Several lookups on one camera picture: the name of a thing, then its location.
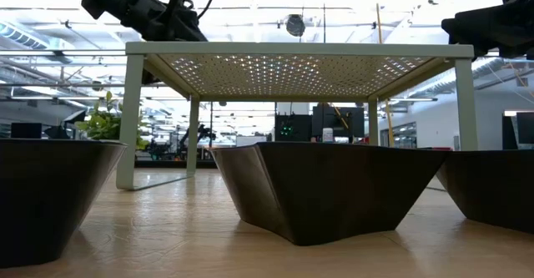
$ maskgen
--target leaves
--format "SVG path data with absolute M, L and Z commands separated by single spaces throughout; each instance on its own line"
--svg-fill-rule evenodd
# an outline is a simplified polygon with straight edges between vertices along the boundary
M 89 127 L 88 123 L 86 122 L 76 122 L 74 125 L 76 128 L 81 129 L 82 131 L 86 131 Z
M 91 119 L 85 122 L 77 122 L 75 125 L 78 129 L 85 131 L 90 139 L 119 139 L 120 136 L 120 117 L 116 114 L 112 114 L 113 107 L 118 105 L 118 109 L 123 111 L 123 105 L 117 104 L 117 99 L 112 99 L 113 95 L 110 92 L 106 93 L 105 103 L 107 111 L 99 111 L 100 101 L 94 104 L 94 110 L 90 114 Z M 139 117 L 138 136 L 137 136 L 137 148 L 144 149 L 148 141 L 141 138 L 139 127 L 146 125 L 142 123 L 143 117 Z

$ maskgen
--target table frame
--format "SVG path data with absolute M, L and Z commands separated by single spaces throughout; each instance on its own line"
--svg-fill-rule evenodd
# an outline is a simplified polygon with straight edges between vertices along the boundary
M 332 96 L 300 96 L 295 99 L 277 96 L 239 97 L 231 95 L 201 95 L 191 88 L 172 67 L 159 55 L 187 54 L 310 54 L 351 55 L 372 57 L 428 57 L 427 62 L 401 76 L 392 83 L 366 97 L 336 98 Z M 184 43 L 184 42 L 139 42 L 127 43 L 128 64 L 124 89 L 123 115 L 120 141 L 128 144 L 117 173 L 117 187 L 121 190 L 139 190 L 177 179 L 193 177 L 196 171 L 197 127 L 200 101 L 258 101 L 258 102 L 357 102 L 369 104 L 370 144 L 378 145 L 378 113 L 376 107 L 408 88 L 426 81 L 445 70 L 455 67 L 462 150 L 477 150 L 475 96 L 471 73 L 473 47 L 469 45 L 414 45 L 414 44 L 346 44 L 346 43 Z M 189 147 L 187 172 L 176 179 L 137 187 L 134 185 L 134 156 L 139 120 L 139 102 L 143 69 L 160 78 L 169 87 L 187 98 L 191 103 L 189 118 Z

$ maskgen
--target dark brown planter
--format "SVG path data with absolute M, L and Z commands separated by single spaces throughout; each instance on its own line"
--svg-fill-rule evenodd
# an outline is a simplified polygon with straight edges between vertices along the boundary
M 295 245 L 394 230 L 447 154 L 285 142 L 213 150 L 241 219 Z
M 126 146 L 0 139 L 0 268 L 56 260 Z
M 534 233 L 534 150 L 454 152 L 437 177 L 469 220 Z

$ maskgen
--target white metal table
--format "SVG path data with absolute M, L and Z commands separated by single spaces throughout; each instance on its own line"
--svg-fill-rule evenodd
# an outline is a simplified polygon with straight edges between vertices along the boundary
M 138 42 L 127 43 L 126 54 L 120 140 L 128 150 L 118 166 L 120 189 L 138 188 L 133 166 L 143 69 L 191 103 L 187 176 L 196 170 L 200 101 L 368 103 L 370 143 L 377 145 L 378 102 L 452 67 L 461 148 L 477 149 L 472 46 Z

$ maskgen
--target shelf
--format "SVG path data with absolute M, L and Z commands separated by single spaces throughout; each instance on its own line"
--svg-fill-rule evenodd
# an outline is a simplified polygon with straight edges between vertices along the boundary
M 464 45 L 127 43 L 144 68 L 202 101 L 367 102 L 388 99 L 472 58 Z

